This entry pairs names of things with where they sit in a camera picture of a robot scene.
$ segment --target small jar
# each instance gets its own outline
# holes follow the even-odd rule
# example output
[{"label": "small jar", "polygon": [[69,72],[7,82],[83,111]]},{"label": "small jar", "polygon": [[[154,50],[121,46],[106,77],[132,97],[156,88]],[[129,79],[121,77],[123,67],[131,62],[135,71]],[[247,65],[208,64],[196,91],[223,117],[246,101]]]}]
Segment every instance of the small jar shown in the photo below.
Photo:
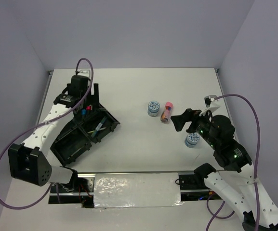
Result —
[{"label": "small jar", "polygon": [[186,136],[185,145],[188,148],[193,148],[194,146],[196,146],[196,144],[199,142],[199,140],[200,140],[200,135],[197,132],[189,133]]},{"label": "small jar", "polygon": [[160,109],[160,104],[157,101],[151,101],[148,103],[147,113],[150,116],[155,117],[158,115],[159,109]]}]

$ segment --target white table surface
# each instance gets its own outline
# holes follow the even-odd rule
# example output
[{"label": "white table surface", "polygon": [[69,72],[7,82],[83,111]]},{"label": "white table surface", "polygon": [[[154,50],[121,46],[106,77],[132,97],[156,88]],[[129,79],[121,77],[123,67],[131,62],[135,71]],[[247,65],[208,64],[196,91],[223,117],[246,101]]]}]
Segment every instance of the white table surface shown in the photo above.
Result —
[{"label": "white table surface", "polygon": [[[73,69],[54,71],[41,120],[73,74]],[[221,169],[203,140],[193,149],[185,146],[187,125],[184,131],[176,132],[172,122],[162,124],[159,116],[147,114],[151,100],[160,102],[161,108],[166,101],[172,102],[172,115],[181,114],[186,108],[203,109],[206,95],[222,94],[214,69],[95,69],[94,82],[99,83],[100,103],[121,125],[79,157],[71,168],[78,172],[182,171],[194,170],[208,162]],[[221,108],[215,115],[228,116],[224,102],[220,100],[219,104]],[[52,165],[58,165],[52,153],[47,158]],[[27,205],[45,190],[46,186],[13,179],[6,202]],[[204,201],[164,208],[84,209],[79,205],[48,205],[48,197],[23,211],[4,208],[0,231],[203,231],[211,218]],[[211,201],[214,211],[220,203]],[[224,207],[221,214],[228,213],[230,208]],[[210,231],[220,229],[243,230],[237,216],[226,221],[215,220]]]}]

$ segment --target black mount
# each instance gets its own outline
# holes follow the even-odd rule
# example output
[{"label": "black mount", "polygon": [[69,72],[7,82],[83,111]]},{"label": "black mount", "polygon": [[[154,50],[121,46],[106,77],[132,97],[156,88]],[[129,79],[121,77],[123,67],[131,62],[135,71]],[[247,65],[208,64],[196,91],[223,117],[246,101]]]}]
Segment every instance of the black mount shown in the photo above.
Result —
[{"label": "black mount", "polygon": [[13,178],[43,186],[51,176],[52,168],[39,148],[27,148],[13,143],[8,149],[10,174]]},{"label": "black mount", "polygon": [[[242,223],[242,226],[245,231],[254,231],[255,220],[252,211],[249,213],[244,212],[244,221]],[[276,226],[271,224],[269,228],[259,225],[259,231],[278,231],[278,224]]]}]

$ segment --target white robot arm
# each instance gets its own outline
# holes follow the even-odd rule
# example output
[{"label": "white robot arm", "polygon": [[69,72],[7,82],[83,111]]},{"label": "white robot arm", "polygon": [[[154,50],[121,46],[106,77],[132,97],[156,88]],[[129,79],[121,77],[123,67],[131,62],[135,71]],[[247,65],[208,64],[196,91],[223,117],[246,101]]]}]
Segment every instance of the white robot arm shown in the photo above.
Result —
[{"label": "white robot arm", "polygon": [[181,131],[186,122],[191,122],[186,132],[197,132],[214,149],[217,163],[226,171],[241,193],[233,189],[210,164],[203,164],[194,172],[199,181],[215,191],[243,222],[246,231],[253,231],[257,214],[254,183],[258,186],[260,220],[259,231],[278,230],[278,208],[269,197],[259,178],[254,179],[254,167],[245,148],[234,140],[235,128],[229,118],[212,115],[219,106],[207,103],[203,111],[186,109],[182,115],[172,116],[176,131]]}]

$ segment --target wire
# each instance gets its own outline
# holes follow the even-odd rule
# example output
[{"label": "wire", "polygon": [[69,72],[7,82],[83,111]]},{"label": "wire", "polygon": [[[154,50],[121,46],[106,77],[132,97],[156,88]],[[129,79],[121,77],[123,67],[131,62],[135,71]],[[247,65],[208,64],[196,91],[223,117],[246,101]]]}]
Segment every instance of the wire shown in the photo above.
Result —
[{"label": "wire", "polygon": [[[210,202],[210,199],[212,198],[212,196],[214,196],[214,195],[215,195],[215,193],[211,194],[211,195],[207,198],[207,201],[206,201],[206,207],[207,207],[209,213],[212,214],[212,215],[215,215],[215,214],[211,211],[210,206],[209,206],[209,202]],[[218,216],[215,216],[215,218],[217,218],[217,219],[223,219],[223,220],[224,220],[224,219],[228,219],[228,218],[230,218],[231,216],[233,216],[234,213],[235,213],[235,212],[233,211],[230,215],[228,215],[228,216],[226,216],[226,217],[218,217]]]},{"label": "wire", "polygon": [[208,222],[207,226],[206,226],[206,230],[208,231],[208,229],[211,226],[212,221],[216,218],[216,216],[218,215],[218,213],[221,211],[221,209],[224,207],[225,205],[225,201],[222,202],[221,206],[219,207],[219,209],[215,212],[215,214],[212,216],[211,220]]},{"label": "wire", "polygon": [[254,162],[254,174],[253,174],[253,179],[254,179],[254,190],[255,190],[255,197],[256,197],[256,222],[255,222],[255,228],[254,231],[259,230],[259,224],[260,224],[260,198],[259,198],[259,189],[258,189],[258,184],[255,182],[255,179],[258,177],[258,164],[259,164],[259,153],[260,153],[260,144],[261,144],[261,133],[260,133],[260,124],[259,124],[259,118],[258,115],[253,107],[253,105],[250,103],[249,100],[247,100],[244,96],[238,95],[238,94],[227,94],[227,95],[222,95],[215,97],[215,100],[225,98],[225,97],[230,97],[230,96],[235,96],[243,99],[246,101],[246,103],[250,106],[254,117],[255,117],[255,122],[256,122],[256,128],[257,128],[257,135],[258,135],[258,142],[256,146],[256,154],[255,154],[255,162]]},{"label": "wire", "polygon": [[92,197],[89,192],[83,187],[83,185],[81,184],[82,189],[88,194],[89,197]]},{"label": "wire", "polygon": [[81,202],[81,196],[80,196],[80,186],[79,186],[79,201],[80,201],[80,203],[82,204],[82,202]]},{"label": "wire", "polygon": [[[89,94],[89,92],[91,91],[91,88],[92,88],[93,77],[94,77],[94,69],[93,69],[92,63],[91,63],[88,59],[86,59],[86,58],[81,58],[81,59],[79,59],[79,61],[78,61],[78,63],[77,63],[77,66],[76,66],[76,73],[77,73],[77,71],[78,71],[78,66],[79,66],[79,64],[80,64],[80,62],[81,62],[82,60],[87,61],[88,64],[90,65],[90,68],[91,68],[91,81],[90,81],[90,85],[89,85],[89,87],[87,88],[87,90],[86,90],[85,94],[83,95],[82,99],[80,99],[79,102],[78,102],[73,108],[71,108],[69,111],[67,111],[67,112],[64,113],[63,115],[60,115],[60,116],[58,116],[58,117],[56,117],[56,118],[53,118],[53,119],[51,119],[51,120],[49,120],[49,121],[47,121],[47,122],[42,122],[42,123],[40,123],[40,124],[37,124],[37,125],[31,127],[30,129],[26,130],[25,132],[19,134],[19,135],[16,136],[15,138],[13,138],[13,139],[9,142],[9,144],[6,145],[6,147],[3,149],[3,151],[0,153],[0,160],[1,160],[2,157],[4,156],[5,152],[9,149],[9,147],[10,147],[18,138],[22,137],[23,135],[29,133],[30,131],[32,131],[32,130],[34,130],[34,129],[36,129],[36,128],[40,128],[40,127],[46,125],[48,122],[49,122],[49,123],[50,123],[50,122],[54,122],[54,121],[56,121],[56,120],[58,120],[58,119],[60,119],[60,118],[65,117],[65,116],[68,115],[69,113],[73,112],[73,111],[84,101],[84,99],[85,99],[86,96]],[[15,206],[11,206],[11,205],[5,203],[1,198],[0,198],[0,204],[1,204],[2,206],[6,207],[6,208],[15,209],[15,210],[21,210],[21,209],[30,208],[30,207],[36,205],[37,203],[39,203],[39,202],[48,194],[48,192],[50,191],[51,186],[52,186],[52,184],[50,184],[49,188],[47,189],[47,191],[45,192],[45,194],[44,194],[40,199],[38,199],[38,200],[37,200],[36,202],[34,202],[34,203],[31,203],[30,205],[15,207]]]},{"label": "wire", "polygon": [[59,190],[58,190],[58,183],[56,183],[55,186],[56,186],[57,201],[60,204],[61,203],[61,199],[60,199],[60,193],[59,193]]}]

